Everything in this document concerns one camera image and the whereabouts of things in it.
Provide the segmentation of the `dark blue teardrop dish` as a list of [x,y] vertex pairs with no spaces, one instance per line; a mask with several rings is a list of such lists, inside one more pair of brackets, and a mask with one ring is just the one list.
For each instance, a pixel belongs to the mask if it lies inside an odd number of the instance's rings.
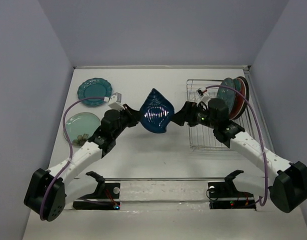
[[164,134],[175,114],[174,106],[157,89],[148,94],[140,110],[140,123],[149,132]]

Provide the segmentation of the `light mint glass plate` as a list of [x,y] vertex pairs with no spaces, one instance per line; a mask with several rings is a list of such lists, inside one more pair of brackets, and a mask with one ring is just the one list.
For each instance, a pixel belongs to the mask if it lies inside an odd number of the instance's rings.
[[71,144],[81,147],[101,125],[101,120],[91,112],[80,112],[68,118],[65,129]]

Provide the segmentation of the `teal scalloped plate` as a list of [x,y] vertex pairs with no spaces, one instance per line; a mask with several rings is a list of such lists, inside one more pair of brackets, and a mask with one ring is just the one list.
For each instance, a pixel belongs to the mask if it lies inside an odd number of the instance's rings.
[[77,89],[77,97],[87,107],[97,107],[105,103],[113,93],[112,85],[104,78],[91,78],[84,81]]

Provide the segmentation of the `dark teal round plate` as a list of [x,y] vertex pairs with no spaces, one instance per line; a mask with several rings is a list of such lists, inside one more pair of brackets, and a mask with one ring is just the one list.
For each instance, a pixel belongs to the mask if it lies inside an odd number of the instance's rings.
[[232,111],[236,99],[236,92],[232,89],[235,89],[234,80],[228,77],[221,82],[216,94],[216,98],[223,100],[228,106],[229,112]]

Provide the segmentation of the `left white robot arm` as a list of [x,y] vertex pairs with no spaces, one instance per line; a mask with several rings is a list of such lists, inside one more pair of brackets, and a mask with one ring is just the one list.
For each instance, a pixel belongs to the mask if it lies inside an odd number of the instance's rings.
[[42,221],[51,222],[63,211],[70,183],[88,166],[106,156],[116,145],[116,139],[126,129],[136,126],[141,118],[138,110],[124,104],[121,110],[110,109],[100,126],[68,159],[47,170],[37,169],[31,176],[24,205],[39,214]]

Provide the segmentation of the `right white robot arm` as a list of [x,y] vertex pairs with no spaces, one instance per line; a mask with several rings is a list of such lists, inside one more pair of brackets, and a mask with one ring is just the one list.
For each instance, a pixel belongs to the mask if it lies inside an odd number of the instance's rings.
[[264,147],[245,129],[229,118],[229,108],[222,99],[213,98],[207,108],[187,101],[171,121],[179,126],[198,124],[213,130],[215,138],[241,154],[264,172],[264,191],[282,212],[290,213],[307,199],[307,166],[292,163]]

